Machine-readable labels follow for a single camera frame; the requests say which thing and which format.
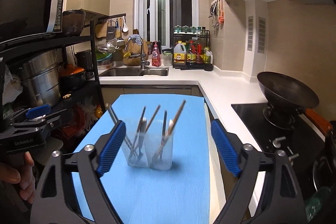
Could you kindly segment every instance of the gas stove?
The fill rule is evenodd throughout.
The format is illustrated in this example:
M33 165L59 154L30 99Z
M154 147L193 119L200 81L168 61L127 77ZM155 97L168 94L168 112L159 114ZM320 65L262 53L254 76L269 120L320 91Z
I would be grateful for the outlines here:
M284 120L287 123L286 117L274 113L267 103L233 104L232 107L263 152L274 153L282 149L287 153L304 199L309 198L315 192L312 170L315 160L324 153L324 141L298 115L289 117L289 127L278 126L278 121L273 119L279 117L280 123Z

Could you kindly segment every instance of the blue table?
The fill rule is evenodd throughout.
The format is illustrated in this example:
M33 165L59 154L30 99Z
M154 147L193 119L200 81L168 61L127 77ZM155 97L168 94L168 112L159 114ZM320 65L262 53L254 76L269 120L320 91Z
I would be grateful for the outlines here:
M210 210L209 148L201 97L174 94L127 94L113 104L120 120L139 119L144 106L149 119L157 105L157 119L173 119L183 99L184 110L176 124L173 163L169 171L133 168L119 150L102 185L125 224L208 224ZM106 112L86 135L75 152L94 144L109 133L114 123ZM93 220L77 173L72 174L83 216Z

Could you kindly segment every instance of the white spoon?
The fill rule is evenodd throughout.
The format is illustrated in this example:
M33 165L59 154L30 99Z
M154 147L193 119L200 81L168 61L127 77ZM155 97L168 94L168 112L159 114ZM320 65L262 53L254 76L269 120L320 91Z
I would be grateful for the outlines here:
M126 25L126 18L125 18L125 16L123 16L123 21L124 21L123 32L128 32L128 27Z

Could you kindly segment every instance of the sink basin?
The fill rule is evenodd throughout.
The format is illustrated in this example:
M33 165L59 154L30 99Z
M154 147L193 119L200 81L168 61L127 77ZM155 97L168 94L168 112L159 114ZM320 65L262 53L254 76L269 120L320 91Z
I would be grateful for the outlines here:
M144 76L159 75L167 76L169 68L115 68L105 71L100 76Z

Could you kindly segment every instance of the wok handle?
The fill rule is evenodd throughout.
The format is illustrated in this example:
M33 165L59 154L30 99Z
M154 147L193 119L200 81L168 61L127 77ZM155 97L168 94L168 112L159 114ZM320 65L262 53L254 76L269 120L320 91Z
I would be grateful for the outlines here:
M318 115L313 109L306 108L305 116L320 130L324 136L333 129L330 122Z

